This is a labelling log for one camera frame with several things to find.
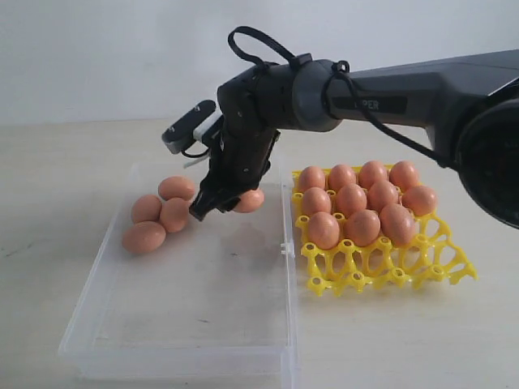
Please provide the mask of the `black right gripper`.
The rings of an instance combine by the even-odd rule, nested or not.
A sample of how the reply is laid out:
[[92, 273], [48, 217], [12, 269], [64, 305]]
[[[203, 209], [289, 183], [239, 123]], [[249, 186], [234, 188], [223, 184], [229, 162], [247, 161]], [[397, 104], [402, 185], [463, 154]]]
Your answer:
[[280, 131], [272, 127], [247, 130], [225, 121], [211, 147], [209, 171], [189, 206], [190, 214], [203, 221], [214, 210], [233, 211], [240, 195], [258, 188], [279, 136]]

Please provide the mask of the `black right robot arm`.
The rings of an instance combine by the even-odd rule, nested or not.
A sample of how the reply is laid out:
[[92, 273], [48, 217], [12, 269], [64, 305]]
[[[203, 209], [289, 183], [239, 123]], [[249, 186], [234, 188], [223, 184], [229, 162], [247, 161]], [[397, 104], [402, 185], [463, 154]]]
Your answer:
[[518, 225], [518, 52], [350, 71], [307, 55], [253, 66], [217, 89], [221, 130], [190, 207], [202, 220], [255, 189], [284, 129], [328, 132], [367, 121], [455, 171], [487, 214]]

